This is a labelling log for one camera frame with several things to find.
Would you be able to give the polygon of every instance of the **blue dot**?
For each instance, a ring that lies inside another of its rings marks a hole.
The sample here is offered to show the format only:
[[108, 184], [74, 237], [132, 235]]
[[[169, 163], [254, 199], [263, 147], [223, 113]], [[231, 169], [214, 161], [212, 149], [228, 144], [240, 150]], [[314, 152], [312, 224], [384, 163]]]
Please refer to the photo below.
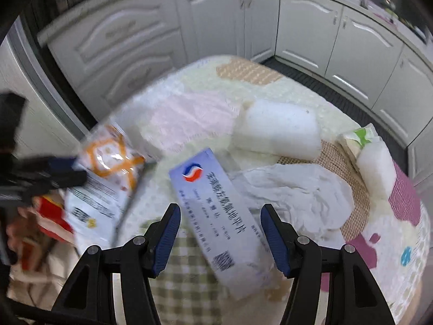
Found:
[[406, 247], [401, 255], [401, 264], [405, 267], [411, 260], [411, 247]]

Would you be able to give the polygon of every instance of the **red white and blue logo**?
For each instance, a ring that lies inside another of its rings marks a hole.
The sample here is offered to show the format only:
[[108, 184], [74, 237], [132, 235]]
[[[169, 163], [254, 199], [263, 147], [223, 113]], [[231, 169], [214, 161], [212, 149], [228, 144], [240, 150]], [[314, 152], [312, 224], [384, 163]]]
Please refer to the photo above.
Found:
[[201, 177], [203, 169], [199, 164], [192, 163], [183, 171], [183, 177], [187, 182], [194, 182]]

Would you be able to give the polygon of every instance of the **dark floor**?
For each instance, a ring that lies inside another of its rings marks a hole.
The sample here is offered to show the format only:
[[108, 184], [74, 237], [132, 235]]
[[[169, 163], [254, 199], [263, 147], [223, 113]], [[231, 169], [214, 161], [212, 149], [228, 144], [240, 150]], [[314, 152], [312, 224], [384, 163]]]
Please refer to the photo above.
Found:
[[354, 121], [358, 122], [360, 126], [366, 126], [372, 123], [376, 128], [378, 135], [380, 135], [383, 141], [388, 146], [389, 152], [391, 153], [394, 161], [400, 166], [401, 170], [408, 174], [408, 150], [403, 149], [400, 144], [387, 132], [387, 130], [380, 126], [371, 116], [369, 116], [364, 110], [360, 109], [357, 105], [350, 102], [344, 96], [338, 94], [335, 90], [329, 88], [327, 85], [318, 81], [317, 79], [310, 77], [309, 75], [298, 71], [290, 66], [278, 62], [274, 57], [269, 58], [262, 62], [263, 65], [272, 68], [273, 70], [289, 77], [298, 83], [310, 88], [313, 92], [319, 94], [334, 106], [338, 107], [347, 116]]

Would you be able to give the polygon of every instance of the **yellow sticker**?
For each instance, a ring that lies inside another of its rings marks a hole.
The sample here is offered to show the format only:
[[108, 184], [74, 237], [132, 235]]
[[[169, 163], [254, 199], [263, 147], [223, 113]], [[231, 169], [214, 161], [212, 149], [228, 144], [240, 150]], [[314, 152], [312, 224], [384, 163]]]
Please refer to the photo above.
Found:
[[95, 227], [96, 227], [96, 219], [94, 219], [94, 218], [90, 218], [90, 219], [87, 221], [87, 227], [88, 227], [88, 228], [95, 228]]

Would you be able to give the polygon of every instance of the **barcode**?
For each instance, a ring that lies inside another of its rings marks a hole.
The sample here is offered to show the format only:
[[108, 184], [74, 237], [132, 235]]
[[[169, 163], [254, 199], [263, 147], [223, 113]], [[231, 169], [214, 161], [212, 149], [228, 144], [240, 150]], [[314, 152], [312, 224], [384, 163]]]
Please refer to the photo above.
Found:
[[229, 251], [225, 251], [224, 253], [214, 257], [214, 264], [219, 270], [224, 271], [234, 266], [235, 262], [233, 261]]
[[74, 207], [71, 214], [75, 216], [79, 221], [86, 222], [89, 219], [89, 215], [83, 212], [83, 210], [78, 209], [77, 207]]

